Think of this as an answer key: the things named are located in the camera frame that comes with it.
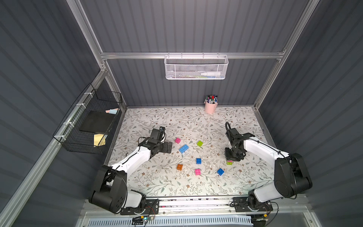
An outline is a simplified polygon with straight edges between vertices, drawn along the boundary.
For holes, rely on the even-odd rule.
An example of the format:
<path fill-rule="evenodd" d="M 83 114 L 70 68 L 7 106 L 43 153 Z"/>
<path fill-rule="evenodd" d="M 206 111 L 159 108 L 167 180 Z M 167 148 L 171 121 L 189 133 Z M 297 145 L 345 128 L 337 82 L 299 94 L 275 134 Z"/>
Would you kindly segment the light blue long lego brick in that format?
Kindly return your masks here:
<path fill-rule="evenodd" d="M 189 146 L 187 145 L 187 144 L 185 144 L 185 145 L 183 145 L 183 146 L 181 146 L 180 148 L 179 148 L 179 152 L 181 153 L 181 154 L 183 154 L 185 151 L 187 151 L 189 149 Z"/>

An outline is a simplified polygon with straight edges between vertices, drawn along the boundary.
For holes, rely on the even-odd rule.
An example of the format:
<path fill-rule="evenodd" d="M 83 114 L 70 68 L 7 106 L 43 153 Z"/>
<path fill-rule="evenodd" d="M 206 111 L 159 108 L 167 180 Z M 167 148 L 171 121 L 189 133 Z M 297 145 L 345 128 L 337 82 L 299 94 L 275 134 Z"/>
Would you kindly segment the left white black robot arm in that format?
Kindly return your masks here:
<path fill-rule="evenodd" d="M 166 142 L 165 127 L 153 129 L 149 137 L 141 137 L 136 149 L 120 162 L 103 165 L 96 173 L 89 203 L 113 214 L 127 210 L 143 211 L 147 206 L 146 195 L 129 190 L 127 179 L 140 166 L 158 153 L 171 153 L 173 143 Z"/>

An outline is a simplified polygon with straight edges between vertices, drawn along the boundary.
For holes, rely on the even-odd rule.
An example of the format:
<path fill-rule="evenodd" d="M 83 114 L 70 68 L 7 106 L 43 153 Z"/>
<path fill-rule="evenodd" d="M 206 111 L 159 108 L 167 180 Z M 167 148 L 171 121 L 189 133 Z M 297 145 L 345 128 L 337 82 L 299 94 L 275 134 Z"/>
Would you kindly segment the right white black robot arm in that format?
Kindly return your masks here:
<path fill-rule="evenodd" d="M 225 127 L 230 143 L 230 147 L 225 148 L 228 161 L 244 160 L 250 152 L 266 161 L 274 170 L 271 183 L 249 191 L 246 203 L 250 210 L 259 211 L 271 200 L 291 198 L 312 188 L 312 179 L 300 154 L 278 150 L 249 132 L 240 134 L 229 122 L 225 123 Z"/>

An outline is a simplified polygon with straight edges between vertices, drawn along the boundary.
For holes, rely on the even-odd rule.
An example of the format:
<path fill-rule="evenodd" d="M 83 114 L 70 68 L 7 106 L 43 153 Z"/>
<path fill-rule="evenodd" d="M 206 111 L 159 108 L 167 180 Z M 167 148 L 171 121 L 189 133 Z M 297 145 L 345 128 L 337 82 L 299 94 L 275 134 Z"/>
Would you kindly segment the orange lego brick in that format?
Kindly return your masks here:
<path fill-rule="evenodd" d="M 177 164 L 177 170 L 179 170 L 179 171 L 182 171 L 182 168 L 183 168 L 183 165 L 182 164 Z"/>

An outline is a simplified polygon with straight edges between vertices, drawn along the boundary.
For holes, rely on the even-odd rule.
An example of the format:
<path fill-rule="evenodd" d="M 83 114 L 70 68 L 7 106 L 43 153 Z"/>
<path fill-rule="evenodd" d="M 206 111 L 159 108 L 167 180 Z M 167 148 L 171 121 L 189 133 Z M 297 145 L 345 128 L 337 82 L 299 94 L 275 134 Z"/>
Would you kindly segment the pink lego brick lower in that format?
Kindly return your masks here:
<path fill-rule="evenodd" d="M 200 176 L 201 175 L 201 170 L 200 169 L 195 169 L 195 175 Z"/>

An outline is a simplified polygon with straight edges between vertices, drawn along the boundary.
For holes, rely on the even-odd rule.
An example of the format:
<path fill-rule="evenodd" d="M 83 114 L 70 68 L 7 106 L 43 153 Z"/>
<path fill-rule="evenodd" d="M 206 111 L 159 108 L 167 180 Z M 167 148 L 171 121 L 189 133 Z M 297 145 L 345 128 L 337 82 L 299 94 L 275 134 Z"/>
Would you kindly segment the floral table mat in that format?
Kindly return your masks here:
<path fill-rule="evenodd" d="M 152 129 L 166 128 L 167 141 L 173 142 L 171 154 L 159 153 L 128 177 L 128 188 L 147 196 L 205 196 L 247 194 L 249 190 L 273 180 L 273 168 L 258 156 L 248 153 L 244 160 L 227 165 L 225 148 L 229 146 L 225 123 L 239 133 L 250 132 L 264 142 L 265 136 L 252 107 L 219 107 L 207 114 L 202 107 L 131 108 L 116 136 L 109 164 L 115 164 L 133 152 L 141 137 Z M 179 148 L 187 144 L 183 154 Z M 177 170 L 182 164 L 182 171 Z M 224 174 L 219 176 L 217 170 Z M 195 169 L 201 175 L 195 175 Z"/>

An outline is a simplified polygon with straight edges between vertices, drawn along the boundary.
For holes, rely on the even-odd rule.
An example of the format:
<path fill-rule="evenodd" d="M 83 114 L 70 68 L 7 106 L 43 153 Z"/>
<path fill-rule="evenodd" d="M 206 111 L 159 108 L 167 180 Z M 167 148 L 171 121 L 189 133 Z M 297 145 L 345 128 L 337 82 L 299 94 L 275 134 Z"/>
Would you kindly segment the pink pen cup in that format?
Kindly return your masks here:
<path fill-rule="evenodd" d="M 217 106 L 218 106 L 218 103 L 216 103 L 216 102 L 211 102 L 211 103 L 206 102 L 205 103 L 205 112 L 207 114 L 213 114 L 216 111 Z"/>

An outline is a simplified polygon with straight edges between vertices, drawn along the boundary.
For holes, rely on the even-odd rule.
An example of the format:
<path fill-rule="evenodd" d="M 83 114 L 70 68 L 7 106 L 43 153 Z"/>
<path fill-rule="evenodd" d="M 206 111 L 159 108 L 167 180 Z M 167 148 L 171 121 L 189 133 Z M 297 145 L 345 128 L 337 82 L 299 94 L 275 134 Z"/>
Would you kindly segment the yellow sticky notes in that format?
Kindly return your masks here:
<path fill-rule="evenodd" d="M 106 134 L 94 134 L 94 147 L 104 146 L 107 136 Z"/>

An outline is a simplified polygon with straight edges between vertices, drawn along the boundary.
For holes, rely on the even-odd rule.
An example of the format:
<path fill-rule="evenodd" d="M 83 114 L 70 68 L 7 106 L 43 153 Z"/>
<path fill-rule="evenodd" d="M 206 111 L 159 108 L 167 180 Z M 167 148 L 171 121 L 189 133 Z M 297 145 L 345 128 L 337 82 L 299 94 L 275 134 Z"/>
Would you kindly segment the markers in cup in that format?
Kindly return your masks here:
<path fill-rule="evenodd" d="M 218 103 L 218 96 L 216 95 L 208 95 L 205 98 L 204 104 L 217 104 Z"/>

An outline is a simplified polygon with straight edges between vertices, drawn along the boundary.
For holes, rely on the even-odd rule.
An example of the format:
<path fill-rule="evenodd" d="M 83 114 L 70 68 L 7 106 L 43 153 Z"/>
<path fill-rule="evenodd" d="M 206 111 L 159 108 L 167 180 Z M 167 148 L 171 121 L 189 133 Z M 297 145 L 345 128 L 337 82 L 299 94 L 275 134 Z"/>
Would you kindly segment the black notebook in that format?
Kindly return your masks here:
<path fill-rule="evenodd" d="M 90 111 L 79 130 L 94 134 L 105 134 L 111 126 L 114 117 L 114 114 Z"/>

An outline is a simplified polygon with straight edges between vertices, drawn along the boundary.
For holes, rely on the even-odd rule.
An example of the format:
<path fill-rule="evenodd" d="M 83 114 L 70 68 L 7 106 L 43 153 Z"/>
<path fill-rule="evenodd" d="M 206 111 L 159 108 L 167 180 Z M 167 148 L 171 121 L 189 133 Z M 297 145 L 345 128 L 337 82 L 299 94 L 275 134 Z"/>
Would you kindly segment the small green circuit board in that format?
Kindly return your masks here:
<path fill-rule="evenodd" d="M 136 225 L 146 225 L 149 221 L 153 220 L 154 217 L 153 216 L 139 216 L 139 217 L 134 217 L 131 221 L 131 224 L 136 226 Z"/>

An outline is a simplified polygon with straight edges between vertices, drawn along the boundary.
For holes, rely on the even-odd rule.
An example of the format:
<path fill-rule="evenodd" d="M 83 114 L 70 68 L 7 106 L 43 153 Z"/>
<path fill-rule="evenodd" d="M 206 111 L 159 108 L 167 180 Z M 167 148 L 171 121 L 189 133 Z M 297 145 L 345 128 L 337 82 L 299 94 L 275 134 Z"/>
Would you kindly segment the white bottle in basket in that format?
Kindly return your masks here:
<path fill-rule="evenodd" d="M 202 77 L 216 78 L 221 76 L 221 72 L 202 72 Z"/>

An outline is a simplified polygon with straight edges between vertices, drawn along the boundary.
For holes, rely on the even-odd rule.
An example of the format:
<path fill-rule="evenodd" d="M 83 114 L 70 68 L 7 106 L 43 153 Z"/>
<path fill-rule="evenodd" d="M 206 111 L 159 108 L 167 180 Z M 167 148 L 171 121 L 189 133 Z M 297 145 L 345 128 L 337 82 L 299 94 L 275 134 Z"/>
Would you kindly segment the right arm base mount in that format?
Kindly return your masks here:
<path fill-rule="evenodd" d="M 270 213 L 273 211 L 273 207 L 270 201 L 259 202 L 257 199 L 252 197 L 233 197 L 232 202 L 229 204 L 230 207 L 234 208 L 236 212 L 265 212 Z"/>

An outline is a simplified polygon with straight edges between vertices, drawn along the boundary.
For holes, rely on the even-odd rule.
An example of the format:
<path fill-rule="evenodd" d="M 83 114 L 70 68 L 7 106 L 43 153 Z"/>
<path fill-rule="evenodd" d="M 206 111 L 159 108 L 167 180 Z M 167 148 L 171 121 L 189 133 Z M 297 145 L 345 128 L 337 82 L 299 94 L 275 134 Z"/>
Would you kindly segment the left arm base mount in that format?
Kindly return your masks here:
<path fill-rule="evenodd" d="M 159 213 L 159 199 L 146 198 L 141 201 L 137 208 L 124 208 L 120 211 L 120 215 L 156 215 Z"/>

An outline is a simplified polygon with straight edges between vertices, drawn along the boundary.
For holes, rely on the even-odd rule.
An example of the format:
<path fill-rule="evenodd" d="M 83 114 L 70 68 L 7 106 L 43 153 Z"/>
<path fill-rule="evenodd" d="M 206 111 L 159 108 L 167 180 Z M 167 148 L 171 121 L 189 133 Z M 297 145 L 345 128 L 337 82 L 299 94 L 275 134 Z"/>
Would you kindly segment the aluminium rail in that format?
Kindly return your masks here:
<path fill-rule="evenodd" d="M 236 212 L 229 204 L 233 197 L 243 197 L 239 195 L 225 196 L 191 196 L 191 197 L 149 197 L 159 199 L 159 213 L 157 217 L 172 215 L 227 215 L 227 214 L 275 214 L 281 213 L 306 213 L 312 212 L 312 205 L 304 194 L 299 194 L 293 199 L 278 198 L 271 201 L 273 211 L 265 212 Z"/>

